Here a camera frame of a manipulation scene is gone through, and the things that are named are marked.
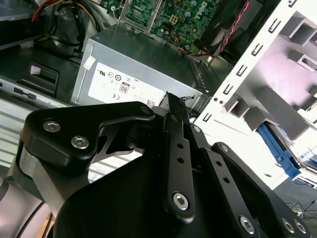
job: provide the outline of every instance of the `capacitor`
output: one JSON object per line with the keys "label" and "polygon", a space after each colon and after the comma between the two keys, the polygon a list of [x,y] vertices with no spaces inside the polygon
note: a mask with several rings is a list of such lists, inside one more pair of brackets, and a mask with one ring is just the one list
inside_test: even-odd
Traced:
{"label": "capacitor", "polygon": [[189,17],[192,16],[192,14],[191,14],[189,11],[187,11],[187,12],[185,13],[185,16],[186,16],[187,18],[189,18]]}
{"label": "capacitor", "polygon": [[196,1],[191,1],[190,2],[190,6],[191,7],[196,7],[197,6],[197,2]]}

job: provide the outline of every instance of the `ce mark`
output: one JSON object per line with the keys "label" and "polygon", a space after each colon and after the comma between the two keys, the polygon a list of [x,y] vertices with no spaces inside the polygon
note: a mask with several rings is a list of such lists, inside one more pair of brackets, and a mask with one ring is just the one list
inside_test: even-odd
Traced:
{"label": "ce mark", "polygon": [[120,96],[113,94],[112,98],[115,98],[116,100],[119,100],[119,99],[120,99]]}

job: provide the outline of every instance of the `red wire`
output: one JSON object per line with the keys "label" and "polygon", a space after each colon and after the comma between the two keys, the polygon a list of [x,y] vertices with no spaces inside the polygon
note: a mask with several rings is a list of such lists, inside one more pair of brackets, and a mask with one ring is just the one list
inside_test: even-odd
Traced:
{"label": "red wire", "polygon": [[235,22],[233,23],[233,25],[232,25],[232,27],[231,27],[230,33],[227,35],[227,38],[226,38],[224,44],[223,44],[222,47],[221,47],[221,51],[220,51],[220,52],[223,52],[224,47],[228,44],[229,39],[230,39],[231,35],[232,35],[233,32],[234,32],[234,28],[237,26],[238,22],[241,20],[241,17],[242,17],[242,15],[243,15],[243,13],[248,9],[248,7],[249,7],[251,1],[252,1],[252,0],[248,0],[248,1],[246,2],[246,4],[244,5],[243,9],[241,10],[241,12],[239,13],[237,19],[235,20]]}
{"label": "red wire", "polygon": [[44,8],[44,6],[45,6],[46,4],[53,4],[53,3],[56,2],[56,1],[58,1],[58,0],[47,0],[47,1],[45,1],[44,3],[42,3],[42,4],[40,5],[40,7],[37,9],[37,11],[34,13],[31,22],[34,22],[34,21],[36,21],[36,20],[38,19],[38,14],[43,10],[43,8]]}

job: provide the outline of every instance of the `metal bracket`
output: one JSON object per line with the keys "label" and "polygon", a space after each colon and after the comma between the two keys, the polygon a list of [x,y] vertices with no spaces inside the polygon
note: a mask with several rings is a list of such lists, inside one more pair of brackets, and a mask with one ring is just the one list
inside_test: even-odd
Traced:
{"label": "metal bracket", "polygon": [[196,83],[207,95],[212,97],[210,83],[206,80],[205,66],[193,59],[189,59],[189,62],[193,69]]}

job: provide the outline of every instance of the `red and black cable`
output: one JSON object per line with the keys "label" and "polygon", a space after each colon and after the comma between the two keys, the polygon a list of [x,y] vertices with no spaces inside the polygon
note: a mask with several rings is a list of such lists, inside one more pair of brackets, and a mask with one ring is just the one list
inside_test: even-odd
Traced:
{"label": "red and black cable", "polygon": [[45,7],[57,2],[58,0],[46,0],[44,3],[40,5],[40,7],[37,9],[37,11],[34,13],[32,17],[32,22],[37,21],[39,19],[39,15],[44,10]]}
{"label": "red and black cable", "polygon": [[246,4],[243,6],[242,10],[240,11],[238,17],[235,19],[234,23],[232,24],[231,28],[229,29],[229,34],[227,35],[227,37],[225,38],[225,41],[222,43],[221,46],[221,50],[220,52],[223,52],[224,47],[229,43],[229,39],[231,37],[231,35],[233,34],[235,27],[237,26],[237,24],[239,23],[239,21],[241,20],[241,17],[243,15],[243,13],[248,9],[248,7],[250,6],[252,0],[248,0],[246,2]]}

